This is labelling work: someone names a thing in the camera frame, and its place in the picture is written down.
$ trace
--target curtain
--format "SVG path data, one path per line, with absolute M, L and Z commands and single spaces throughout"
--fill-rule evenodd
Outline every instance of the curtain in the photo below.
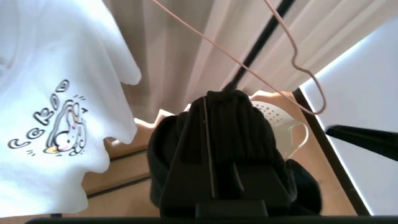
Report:
M 134 116 L 153 122 L 160 109 L 179 113 L 188 103 L 218 91 L 238 71 L 225 56 L 150 0 L 104 0 L 142 72 L 123 85 Z M 162 0 L 164 6 L 243 61 L 272 13 L 263 0 Z M 275 8 L 281 0 L 271 1 Z M 398 14 L 393 0 L 296 0 L 284 17 L 300 49 L 299 65 L 318 72 L 375 28 Z M 278 27 L 251 68 L 279 90 L 308 80 L 291 64 L 292 46 Z M 239 89 L 271 91 L 246 73 Z

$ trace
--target black baseboard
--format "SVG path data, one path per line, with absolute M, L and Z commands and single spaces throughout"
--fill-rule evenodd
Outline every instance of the black baseboard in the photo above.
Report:
M 297 89 L 293 92 L 294 98 L 296 99 L 297 103 L 302 105 L 308 110 L 311 110 L 307 99 L 305 99 L 302 91 Z M 323 153 L 325 154 L 328 162 L 333 169 L 333 172 L 336 174 L 337 179 L 339 180 L 341 186 L 343 187 L 348 199 L 350 200 L 351 204 L 353 205 L 355 212 L 358 215 L 370 215 L 369 211 L 365 207 L 361 197 L 357 193 L 356 189 L 352 181 L 349 179 L 347 172 L 344 170 L 343 165 L 341 164 L 340 160 L 338 159 L 334 149 L 332 148 L 329 140 L 326 138 L 325 133 L 323 132 L 321 126 L 319 125 L 318 120 L 314 115 L 310 115 L 304 113 L 305 119 L 312 129 L 314 136 L 316 137 L 319 145 L 322 148 Z

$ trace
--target wire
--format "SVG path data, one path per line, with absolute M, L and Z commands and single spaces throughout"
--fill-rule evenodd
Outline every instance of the wire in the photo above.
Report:
M 236 59 L 235 57 L 233 57 L 232 55 L 230 55 L 229 53 L 227 53 L 227 51 L 225 51 L 222 47 L 220 47 L 218 44 L 214 43 L 212 40 L 210 40 L 208 37 L 206 37 L 204 34 L 202 34 L 201 32 L 197 31 L 195 28 L 193 28 L 192 26 L 190 26 L 189 24 L 187 24 L 184 20 L 182 20 L 181 18 L 179 18 L 178 16 L 176 16 L 174 13 L 172 13 L 170 10 L 168 10 L 165 6 L 163 6 L 160 2 L 158 2 L 157 0 L 152 0 L 154 3 L 156 3 L 158 6 L 160 6 L 163 10 L 165 10 L 167 13 L 169 13 L 172 17 L 174 17 L 176 20 L 180 21 L 183 25 L 185 25 L 186 27 L 188 27 L 190 30 L 194 31 L 194 33 L 198 34 L 199 36 L 201 36 L 202 38 L 204 38 L 205 40 L 207 40 L 209 43 L 211 43 L 213 46 L 215 46 L 218 50 L 222 51 L 224 54 L 226 54 L 230 59 L 234 60 L 236 63 L 238 63 L 240 66 L 242 66 L 244 69 L 246 69 L 249 73 L 251 73 L 252 75 L 254 75 L 255 77 L 257 77 L 260 81 L 262 81 L 264 84 L 266 84 L 267 86 L 271 87 L 273 90 L 275 90 L 276 92 L 278 92 L 279 94 L 281 94 L 283 97 L 285 97 L 286 99 L 288 99 L 289 101 L 291 101 L 293 104 L 297 105 L 298 107 L 300 107 L 301 110 L 303 110 L 304 112 L 308 113 L 308 114 L 312 114 L 312 115 L 318 115 L 321 114 L 325 108 L 326 108 L 326 98 L 325 98 L 325 94 L 322 90 L 321 85 L 319 84 L 317 78 L 315 77 L 315 75 L 307 70 L 304 69 L 302 67 L 299 67 L 296 64 L 296 58 L 298 55 L 298 47 L 297 44 L 294 41 L 294 38 L 292 37 L 292 34 L 289 31 L 289 28 L 287 27 L 287 25 L 285 24 L 284 20 L 281 18 L 281 16 L 279 15 L 279 13 L 275 10 L 275 8 L 273 7 L 273 5 L 269 2 L 269 0 L 264 0 L 264 2 L 267 4 L 268 8 L 271 10 L 271 12 L 273 13 L 273 15 L 275 16 L 275 18 L 278 20 L 280 26 L 282 26 L 283 30 L 285 31 L 287 37 L 289 38 L 294 53 L 293 53 L 293 57 L 292 57 L 292 66 L 304 73 L 307 73 L 310 75 L 310 77 L 314 80 L 315 84 L 317 85 L 319 92 L 322 96 L 322 100 L 323 100 L 323 104 L 322 107 L 319 109 L 319 111 L 316 112 L 312 112 L 306 108 L 304 108 L 302 105 L 298 104 L 296 101 L 294 101 L 293 99 L 291 99 L 290 97 L 288 97 L 287 95 L 283 94 L 281 91 L 277 90 L 276 88 L 274 88 L 271 84 L 269 84 L 267 81 L 265 81 L 265 79 L 261 78 L 260 75 L 258 75 L 256 72 L 250 70 L 247 66 L 245 66 L 242 62 L 240 62 L 238 59 Z

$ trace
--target wooden surface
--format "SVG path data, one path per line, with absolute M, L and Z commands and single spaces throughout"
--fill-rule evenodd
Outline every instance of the wooden surface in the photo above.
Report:
M 257 92 L 252 100 L 264 101 L 282 108 L 289 115 L 308 124 L 301 110 L 277 93 Z M 136 120 L 137 135 L 131 144 L 121 144 L 114 139 L 105 139 L 104 144 L 111 157 L 136 152 L 147 147 L 150 135 L 160 120 L 170 113 L 160 111 L 154 124 Z M 299 144 L 304 138 L 302 126 L 294 127 L 294 143 Z M 356 215 L 336 175 L 328 163 L 312 131 L 307 143 L 293 156 L 320 183 L 323 197 L 322 215 Z M 113 161 L 104 174 L 87 173 L 82 186 L 88 194 L 115 187 L 126 182 L 149 176 L 146 153 Z M 88 208 L 76 214 L 63 214 L 64 217 L 158 217 L 159 210 L 149 200 L 150 181 L 116 190 L 89 199 Z M 0 219 L 1 224 L 24 223 L 31 218 L 12 217 Z

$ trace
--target duck graphic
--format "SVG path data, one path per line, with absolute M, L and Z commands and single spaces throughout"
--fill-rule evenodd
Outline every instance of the duck graphic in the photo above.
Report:
M 86 145 L 86 121 L 81 117 L 84 112 L 86 110 L 81 109 L 79 103 L 73 100 L 64 102 L 43 152 L 49 154 L 69 152 L 69 156 L 79 154 Z

